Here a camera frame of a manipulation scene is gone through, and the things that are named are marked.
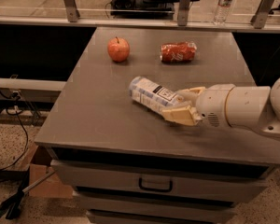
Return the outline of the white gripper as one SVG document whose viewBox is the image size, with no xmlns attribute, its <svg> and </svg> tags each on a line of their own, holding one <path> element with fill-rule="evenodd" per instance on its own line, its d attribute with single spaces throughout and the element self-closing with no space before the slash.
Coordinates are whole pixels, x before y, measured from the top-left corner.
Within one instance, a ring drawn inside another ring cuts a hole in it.
<svg viewBox="0 0 280 224">
<path fill-rule="evenodd" d="M 212 128 L 228 127 L 226 103 L 233 88 L 233 84 L 218 84 L 207 89 L 194 87 L 179 90 L 176 93 L 185 101 L 196 103 L 196 108 L 191 105 L 166 108 L 161 115 L 168 121 L 186 126 L 195 126 L 202 121 L 205 126 Z"/>
</svg>

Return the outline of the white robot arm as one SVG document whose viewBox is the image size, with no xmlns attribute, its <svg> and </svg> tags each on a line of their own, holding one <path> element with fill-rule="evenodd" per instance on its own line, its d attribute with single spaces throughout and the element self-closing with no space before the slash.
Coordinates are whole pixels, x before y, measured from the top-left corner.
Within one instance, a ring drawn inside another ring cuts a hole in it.
<svg viewBox="0 0 280 224">
<path fill-rule="evenodd" d="M 280 78 L 269 86 L 217 84 L 181 90 L 186 100 L 164 108 L 164 119 L 188 126 L 246 129 L 280 141 Z"/>
</svg>

